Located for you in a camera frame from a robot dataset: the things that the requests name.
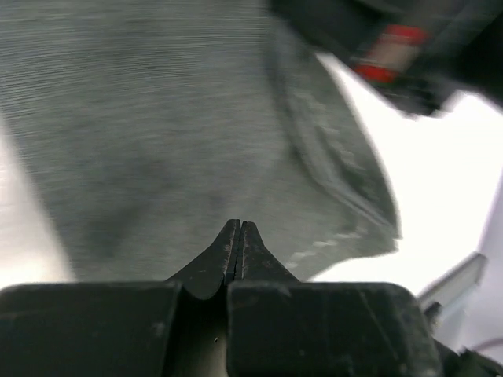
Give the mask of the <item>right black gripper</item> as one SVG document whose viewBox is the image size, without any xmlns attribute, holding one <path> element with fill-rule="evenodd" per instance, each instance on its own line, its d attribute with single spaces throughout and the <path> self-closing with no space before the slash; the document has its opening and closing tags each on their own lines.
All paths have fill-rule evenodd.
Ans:
<svg viewBox="0 0 503 377">
<path fill-rule="evenodd" d="M 502 1 L 272 1 L 271 10 L 397 109 L 430 116 L 458 90 L 502 105 Z"/>
</svg>

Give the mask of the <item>dark grey cloth napkin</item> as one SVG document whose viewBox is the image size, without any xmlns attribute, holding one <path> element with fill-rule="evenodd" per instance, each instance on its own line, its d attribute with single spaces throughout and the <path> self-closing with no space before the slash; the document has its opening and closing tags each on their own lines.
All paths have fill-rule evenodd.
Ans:
<svg viewBox="0 0 503 377">
<path fill-rule="evenodd" d="M 231 218 L 301 279 L 395 250 L 339 86 L 263 1 L 4 1 L 1 109 L 79 280 L 162 280 Z"/>
</svg>

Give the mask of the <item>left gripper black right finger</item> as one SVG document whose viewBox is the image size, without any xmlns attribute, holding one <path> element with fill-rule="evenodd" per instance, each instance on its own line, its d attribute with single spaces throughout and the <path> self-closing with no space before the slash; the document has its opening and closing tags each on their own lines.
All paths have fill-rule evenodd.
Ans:
<svg viewBox="0 0 503 377">
<path fill-rule="evenodd" d="M 266 248 L 254 222 L 244 221 L 232 253 L 231 280 L 299 282 Z"/>
</svg>

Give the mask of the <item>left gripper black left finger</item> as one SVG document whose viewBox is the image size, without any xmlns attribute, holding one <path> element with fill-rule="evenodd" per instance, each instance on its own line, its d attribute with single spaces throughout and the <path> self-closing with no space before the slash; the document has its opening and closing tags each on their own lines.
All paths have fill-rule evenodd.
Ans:
<svg viewBox="0 0 503 377">
<path fill-rule="evenodd" d="M 208 300 L 233 281 L 240 247 L 240 221 L 228 220 L 211 245 L 168 278 L 178 281 L 195 298 Z"/>
</svg>

